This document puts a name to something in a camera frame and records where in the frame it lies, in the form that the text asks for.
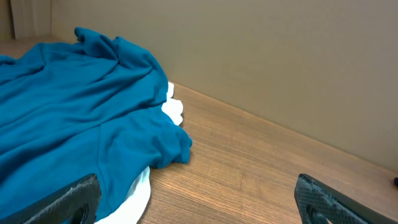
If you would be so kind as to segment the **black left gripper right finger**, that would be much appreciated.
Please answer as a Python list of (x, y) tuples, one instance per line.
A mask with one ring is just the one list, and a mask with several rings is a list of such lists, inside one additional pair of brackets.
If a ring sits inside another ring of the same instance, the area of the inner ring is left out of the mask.
[(304, 224), (397, 224), (307, 174), (298, 176), (294, 198)]

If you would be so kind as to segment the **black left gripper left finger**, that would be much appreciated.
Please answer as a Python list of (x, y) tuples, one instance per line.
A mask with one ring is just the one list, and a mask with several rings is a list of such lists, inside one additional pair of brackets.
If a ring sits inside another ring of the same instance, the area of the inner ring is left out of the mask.
[(96, 174), (88, 174), (1, 219), (1, 224), (93, 224), (100, 198), (99, 180)]

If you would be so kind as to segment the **blue t-shirt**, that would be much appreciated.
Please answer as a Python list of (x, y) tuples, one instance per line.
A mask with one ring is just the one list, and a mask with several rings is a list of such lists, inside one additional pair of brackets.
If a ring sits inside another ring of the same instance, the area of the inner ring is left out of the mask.
[(162, 67), (120, 37), (75, 29), (77, 42), (1, 57), (1, 219), (88, 174), (98, 223), (136, 223), (150, 168), (187, 163), (192, 140), (163, 107)]

